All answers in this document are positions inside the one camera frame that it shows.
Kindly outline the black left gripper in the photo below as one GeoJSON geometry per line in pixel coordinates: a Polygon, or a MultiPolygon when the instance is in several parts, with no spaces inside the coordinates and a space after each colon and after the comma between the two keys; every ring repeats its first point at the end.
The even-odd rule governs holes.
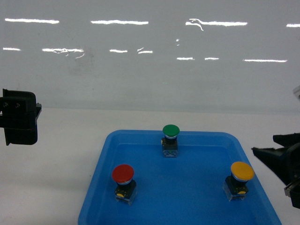
{"type": "Polygon", "coordinates": [[[6,145],[33,145],[38,141],[38,117],[42,105],[29,91],[7,90],[0,98],[0,126],[6,145]]]}

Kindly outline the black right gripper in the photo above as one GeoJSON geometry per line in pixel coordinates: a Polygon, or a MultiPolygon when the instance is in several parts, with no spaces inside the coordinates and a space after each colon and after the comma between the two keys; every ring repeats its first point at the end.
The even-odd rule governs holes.
{"type": "Polygon", "coordinates": [[[300,134],[273,135],[273,141],[284,148],[252,148],[253,154],[286,185],[285,195],[292,206],[300,208],[300,134]]]}

